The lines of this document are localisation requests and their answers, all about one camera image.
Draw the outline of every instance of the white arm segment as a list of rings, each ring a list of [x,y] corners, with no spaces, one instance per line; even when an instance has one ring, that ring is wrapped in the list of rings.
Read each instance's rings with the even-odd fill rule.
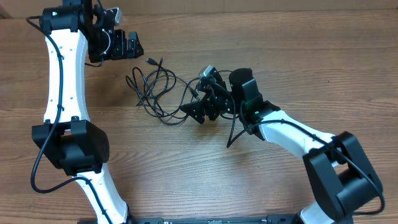
[[[90,121],[88,117],[85,100],[85,58],[87,54],[88,43],[86,37],[78,32],[70,32],[70,29],[53,30],[51,38],[58,45],[63,56],[63,96],[59,122],[69,122],[72,116],[79,117],[79,120]],[[44,114],[44,121],[47,119],[54,123],[57,115],[58,91],[59,91],[59,64],[57,52],[51,42],[46,38],[47,48],[50,58],[50,89],[49,102]],[[108,164],[103,164],[101,173],[84,172],[77,176],[86,177],[91,180],[96,193],[106,213],[113,224],[126,222],[127,204],[119,196],[116,187],[113,184],[112,177],[108,170]],[[98,224],[108,224],[106,217],[102,214],[93,192],[84,180],[77,180],[78,184],[86,193],[88,200],[94,208]]]
[[[285,111],[274,111],[269,115],[263,117],[263,121],[274,120],[274,119],[284,119],[285,121],[293,122],[312,134],[315,134],[320,139],[331,142],[334,134],[323,133],[310,128],[288,116]],[[297,128],[282,123],[270,123],[262,124],[259,127],[262,137],[284,149],[291,152],[296,157],[302,159],[311,149],[319,149],[323,146],[322,143],[313,140],[310,136],[301,132]],[[332,166],[337,166],[338,163],[334,162]],[[332,224],[335,221],[329,218],[325,212],[319,207],[318,203],[315,201],[308,207],[304,208],[300,212],[300,217],[304,224]]]
[[[315,134],[320,139],[331,142],[331,137],[334,134],[323,133],[317,131],[313,128],[310,128],[288,116],[285,111],[274,111],[269,115],[263,117],[262,121],[274,120],[274,119],[284,119],[285,121],[293,122],[302,128],[306,129],[312,134]],[[262,137],[268,142],[275,143],[284,149],[291,152],[293,155],[302,159],[304,155],[306,155],[311,149],[319,149],[323,146],[322,143],[319,143],[316,140],[313,140],[310,136],[301,132],[297,128],[282,123],[270,123],[270,124],[262,124],[259,127]]]
[[[53,30],[50,36],[58,45],[63,56],[62,106],[64,110],[61,113],[60,122],[71,121],[72,116],[79,117],[79,120],[90,121],[85,100],[84,69],[88,48],[87,39],[80,30],[78,32],[70,32],[70,29]],[[57,115],[60,69],[54,46],[48,38],[45,41],[49,50],[50,86],[44,121],[49,119],[51,123],[54,123]]]
[[[127,204],[119,196],[116,187],[114,186],[111,174],[108,170],[108,164],[102,165],[102,171],[96,174],[94,171],[77,174],[79,177],[86,177],[91,180],[94,188],[98,194],[102,206],[106,210],[113,224],[125,223],[127,220]],[[84,180],[76,180],[80,187],[84,190],[88,200],[94,208],[97,215],[98,224],[108,224],[106,217],[102,214],[100,207],[90,189]]]

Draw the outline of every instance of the wood grain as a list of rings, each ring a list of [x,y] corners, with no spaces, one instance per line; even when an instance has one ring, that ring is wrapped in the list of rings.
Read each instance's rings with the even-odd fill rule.
[[[135,16],[123,24],[138,31],[145,57],[163,57],[181,78],[196,77],[208,64],[250,67],[264,98],[293,118],[321,131],[354,133],[387,199],[383,214],[356,223],[398,222],[397,11]],[[0,223],[93,218],[77,184],[47,195],[30,187],[38,150],[30,127],[42,123],[47,103],[47,49],[23,20],[1,20],[0,27]],[[280,147],[244,135],[226,149],[227,120],[168,127],[135,107],[137,96],[124,80],[135,66],[154,69],[143,57],[86,68],[88,112],[109,137],[109,168],[135,216],[258,217],[294,213],[313,201],[302,162]],[[182,91],[178,84],[161,103],[176,108]],[[41,188],[67,178],[48,160],[40,163]],[[374,200],[364,209],[378,206]]]
[[[101,0],[107,9],[119,7],[124,15],[159,15],[222,12],[316,11],[396,9],[398,0]],[[61,0],[0,0],[9,18],[41,15]]]

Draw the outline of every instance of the black bracket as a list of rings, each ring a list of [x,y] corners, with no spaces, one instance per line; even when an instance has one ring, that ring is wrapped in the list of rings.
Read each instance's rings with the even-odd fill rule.
[[[53,124],[32,127],[32,139],[41,148]],[[105,132],[89,121],[58,123],[50,137],[45,156],[66,175],[94,171],[100,173],[109,159],[109,142]]]
[[[312,149],[303,156],[315,200],[333,220],[340,221],[368,203],[378,194],[373,186],[352,167],[337,174],[332,162],[344,164],[334,149],[352,160],[382,191],[382,184],[366,157],[359,141],[351,133],[344,132],[333,138],[331,146]]]
[[[229,75],[229,82],[237,113],[240,113],[239,106],[241,102],[244,102],[243,114],[239,116],[239,120],[243,123],[245,129],[253,124],[260,123],[263,117],[271,112],[280,110],[278,106],[263,100],[262,94],[257,87],[256,79],[253,77],[253,71],[250,68],[240,68],[233,71]],[[265,140],[258,126],[249,129],[248,134],[255,134],[259,139]]]
[[[216,68],[209,65],[208,71],[201,73],[201,80],[196,89],[202,91],[205,96],[200,101],[194,101],[182,105],[180,109],[198,121],[200,124],[205,122],[205,116],[210,121],[215,121],[221,113],[232,112],[232,101],[228,96],[226,83],[223,81]]]
[[[124,30],[115,30],[119,22],[119,8],[102,9],[92,0],[64,0],[59,7],[43,10],[40,26],[46,34],[53,30],[70,29],[71,32],[80,30],[88,41],[88,55],[92,63],[105,60],[120,60],[138,58],[144,54],[137,32],[129,34],[126,39]]]

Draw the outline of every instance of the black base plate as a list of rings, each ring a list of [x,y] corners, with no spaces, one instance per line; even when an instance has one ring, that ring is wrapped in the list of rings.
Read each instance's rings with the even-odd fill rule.
[[[137,218],[136,221],[129,220],[128,224],[301,224],[295,220],[295,215],[268,215],[258,218],[186,218],[166,219],[163,218]],[[353,224],[352,217],[337,224]],[[78,224],[97,224],[97,222],[78,222]]]

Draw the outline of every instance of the cable connector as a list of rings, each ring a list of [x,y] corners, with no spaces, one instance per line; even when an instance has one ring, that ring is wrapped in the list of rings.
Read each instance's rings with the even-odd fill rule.
[[[146,58],[145,59],[146,62],[148,62],[148,64],[150,65],[159,65],[154,59],[152,58]]]
[[[196,92],[193,88],[189,88],[189,90],[191,91],[191,94],[192,94],[192,96],[193,97],[195,97],[198,101],[200,101],[201,100],[201,98],[199,97],[199,94],[198,94],[198,92]]]

